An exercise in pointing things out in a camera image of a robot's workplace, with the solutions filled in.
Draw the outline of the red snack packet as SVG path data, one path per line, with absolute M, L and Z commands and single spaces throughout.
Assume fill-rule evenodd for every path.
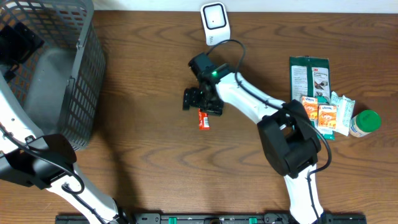
M 205 112 L 202 112 L 201 109 L 198 109 L 198 117 L 199 117 L 199 129 L 200 130 L 210 130 L 208 114 Z

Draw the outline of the green 3M package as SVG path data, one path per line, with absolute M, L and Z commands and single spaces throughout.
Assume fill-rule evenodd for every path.
M 290 98 L 300 102 L 301 96 L 318 99 L 318 106 L 331 105 L 330 66 L 329 60 L 315 57 L 291 57 L 290 65 Z M 327 140 L 334 140 L 335 130 L 318 127 L 318 120 L 311 124 Z

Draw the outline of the orange white tissue pack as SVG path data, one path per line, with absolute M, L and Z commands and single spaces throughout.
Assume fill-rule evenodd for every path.
M 318 127 L 335 130 L 336 114 L 337 114 L 336 106 L 320 105 L 318 107 Z

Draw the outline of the white toilet wipes pack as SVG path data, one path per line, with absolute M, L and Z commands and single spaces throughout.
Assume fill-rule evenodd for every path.
M 335 131 L 347 136 L 349 124 L 353 115 L 355 101 L 345 95 L 338 96 L 336 92 L 331 93 L 330 104 L 336 106 L 336 128 Z

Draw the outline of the green lid seasoning jar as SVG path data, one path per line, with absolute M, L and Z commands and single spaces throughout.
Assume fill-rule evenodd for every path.
M 381 127 L 381 117 L 373 110 L 364 110 L 351 118 L 349 124 L 350 135 L 361 138 Z

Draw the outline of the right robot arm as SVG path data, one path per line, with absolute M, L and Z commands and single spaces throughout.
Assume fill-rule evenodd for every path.
M 323 208 L 310 177 L 321 145 L 302 104 L 265 94 L 228 64 L 214 64 L 205 53 L 193 57 L 188 67 L 199 86 L 184 91 L 183 109 L 195 107 L 220 116 L 229 104 L 247 116 L 258 128 L 268 163 L 285 180 L 290 214 L 298 223 L 319 223 Z

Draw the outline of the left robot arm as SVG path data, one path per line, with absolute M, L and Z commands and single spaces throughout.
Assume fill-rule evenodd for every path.
M 129 223 L 77 164 L 89 143 L 105 58 L 90 23 L 1 28 L 1 178 L 55 193 L 89 223 Z

